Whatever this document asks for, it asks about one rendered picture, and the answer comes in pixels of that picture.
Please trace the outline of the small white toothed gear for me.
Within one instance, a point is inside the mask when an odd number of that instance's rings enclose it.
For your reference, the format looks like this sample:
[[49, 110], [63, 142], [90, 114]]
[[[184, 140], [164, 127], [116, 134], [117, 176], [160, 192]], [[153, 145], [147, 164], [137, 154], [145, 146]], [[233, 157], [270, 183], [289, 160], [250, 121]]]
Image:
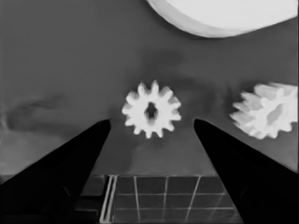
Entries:
[[144, 132], [146, 138], [151, 139], [156, 133], [163, 138], [164, 130], [173, 132], [173, 122], [181, 120], [178, 109], [182, 102], [168, 86], [160, 89], [157, 80], [152, 81], [150, 89], [141, 82], [137, 91], [130, 91], [125, 100], [121, 109], [126, 117], [124, 125], [134, 126], [134, 135]]

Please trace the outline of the large thick white disc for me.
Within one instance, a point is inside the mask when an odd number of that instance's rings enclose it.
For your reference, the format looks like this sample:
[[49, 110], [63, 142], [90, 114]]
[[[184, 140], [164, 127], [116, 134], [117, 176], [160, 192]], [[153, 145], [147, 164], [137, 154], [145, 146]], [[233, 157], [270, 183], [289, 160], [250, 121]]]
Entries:
[[191, 35], [247, 34], [298, 15], [298, 0], [146, 0], [162, 19]]

